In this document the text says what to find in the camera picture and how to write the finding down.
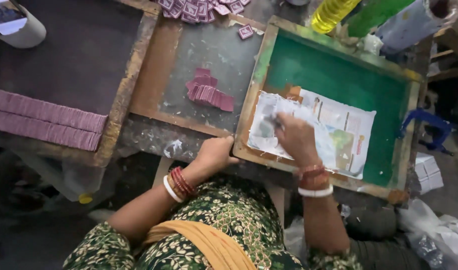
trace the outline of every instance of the yellow plastic bottle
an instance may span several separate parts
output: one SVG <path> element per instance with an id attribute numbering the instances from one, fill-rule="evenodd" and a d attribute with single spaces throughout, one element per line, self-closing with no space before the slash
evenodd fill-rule
<path id="1" fill-rule="evenodd" d="M 314 31 L 329 33 L 361 0 L 324 0 L 312 15 Z"/>

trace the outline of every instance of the yellow bottle cap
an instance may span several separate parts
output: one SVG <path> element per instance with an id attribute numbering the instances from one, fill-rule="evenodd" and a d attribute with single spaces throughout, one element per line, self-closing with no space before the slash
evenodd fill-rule
<path id="1" fill-rule="evenodd" d="M 82 193 L 79 195 L 79 202 L 81 204 L 88 204 L 92 202 L 92 194 L 90 193 Z"/>

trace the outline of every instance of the pile of cards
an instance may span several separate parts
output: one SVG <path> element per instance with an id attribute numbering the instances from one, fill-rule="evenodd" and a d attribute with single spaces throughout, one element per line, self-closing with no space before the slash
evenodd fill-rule
<path id="1" fill-rule="evenodd" d="M 186 83 L 189 90 L 187 95 L 191 101 L 198 104 L 218 107 L 221 110 L 234 110 L 234 97 L 215 89 L 217 79 L 211 76 L 211 71 L 204 68 L 196 69 L 196 76 Z"/>
<path id="2" fill-rule="evenodd" d="M 166 18 L 181 18 L 189 23 L 210 23 L 215 20 L 214 11 L 220 15 L 239 14 L 250 0 L 155 0 L 162 6 Z"/>

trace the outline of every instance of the hand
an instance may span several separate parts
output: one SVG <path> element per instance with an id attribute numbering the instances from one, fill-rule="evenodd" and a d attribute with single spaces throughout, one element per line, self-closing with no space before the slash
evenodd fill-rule
<path id="1" fill-rule="evenodd" d="M 276 128 L 279 144 L 292 156 L 299 168 L 322 165 L 317 155 L 314 128 L 304 120 L 285 113 L 278 113 L 277 119 L 284 127 Z"/>
<path id="2" fill-rule="evenodd" d="M 229 156 L 232 144 L 232 136 L 205 140 L 196 159 L 182 172 L 186 180 L 198 185 L 228 165 L 238 163 L 238 158 Z"/>

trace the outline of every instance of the green floral dress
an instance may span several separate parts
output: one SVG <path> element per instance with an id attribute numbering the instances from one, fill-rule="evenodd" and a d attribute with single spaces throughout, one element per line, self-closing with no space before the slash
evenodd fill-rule
<path id="1" fill-rule="evenodd" d="M 257 269 L 302 269 L 286 251 L 279 216 L 266 189 L 255 182 L 213 177 L 198 187 L 199 196 L 178 205 L 169 220 L 191 220 L 213 226 L 236 240 Z M 361 269 L 348 251 L 328 256 L 310 250 L 310 269 Z M 93 228 L 64 262 L 64 269 L 212 269 L 184 236 L 173 234 L 145 247 L 135 258 L 127 239 L 107 223 Z"/>

